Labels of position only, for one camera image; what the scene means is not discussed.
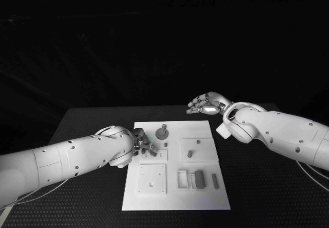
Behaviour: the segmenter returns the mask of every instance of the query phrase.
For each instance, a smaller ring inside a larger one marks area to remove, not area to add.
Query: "textured table surface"
[[[278,111],[274,104],[258,105]],[[184,105],[69,109],[49,144],[111,125],[131,129],[134,122],[207,120],[232,210],[121,211],[127,167],[106,165],[67,180],[43,198],[16,205],[3,227],[329,227],[329,192],[295,162],[269,151],[259,140],[248,144],[232,136],[225,140],[215,131],[222,123],[219,114],[186,114],[184,110]]]

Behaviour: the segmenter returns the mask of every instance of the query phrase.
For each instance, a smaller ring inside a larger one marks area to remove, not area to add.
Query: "gray component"
[[[187,157],[189,157],[189,158],[192,157],[192,151],[189,151],[189,153],[187,153]]]
[[[166,130],[166,125],[163,124],[163,127],[156,130],[156,137],[158,139],[166,139],[168,135],[168,132]]]
[[[194,171],[193,174],[194,174],[196,189],[203,189],[206,187],[203,172],[200,170],[197,170],[197,171]]]
[[[219,187],[218,187],[218,179],[216,179],[216,175],[215,174],[212,174],[212,181],[213,181],[213,187],[215,187],[215,189],[218,189]]]

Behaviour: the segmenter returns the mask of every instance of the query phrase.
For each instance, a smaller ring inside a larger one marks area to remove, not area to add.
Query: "black background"
[[[324,9],[301,0],[3,3],[0,152],[46,145],[72,107],[184,105],[209,91],[329,125]]]

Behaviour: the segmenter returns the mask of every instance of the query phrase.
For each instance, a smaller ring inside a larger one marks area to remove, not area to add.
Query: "small part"
[[[203,172],[200,170],[194,171],[194,185],[197,189],[203,189],[206,187]]]
[[[187,172],[186,170],[177,170],[177,189],[187,189]]]
[[[187,157],[189,157],[189,158],[192,157],[192,151],[189,151],[189,153],[187,153]]]
[[[196,190],[196,184],[194,184],[194,174],[190,173],[190,189]]]
[[[158,128],[156,130],[156,137],[163,140],[163,139],[167,138],[167,135],[168,135],[168,132],[167,132],[167,129],[166,129],[166,125],[163,124],[161,128]]]
[[[218,187],[218,179],[216,179],[216,175],[215,174],[212,174],[212,181],[213,181],[213,187],[215,187],[215,189],[218,189],[219,187]]]

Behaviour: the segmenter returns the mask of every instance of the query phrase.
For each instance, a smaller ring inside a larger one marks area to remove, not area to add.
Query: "robotic arm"
[[[98,169],[122,168],[143,148],[156,156],[144,130],[119,126],[95,135],[0,156],[0,208],[33,190]]]
[[[187,114],[222,114],[216,132],[231,135],[242,143],[262,141],[268,149],[282,156],[329,170],[329,127],[281,112],[267,112],[258,105],[231,102],[220,94],[209,92],[187,104]]]

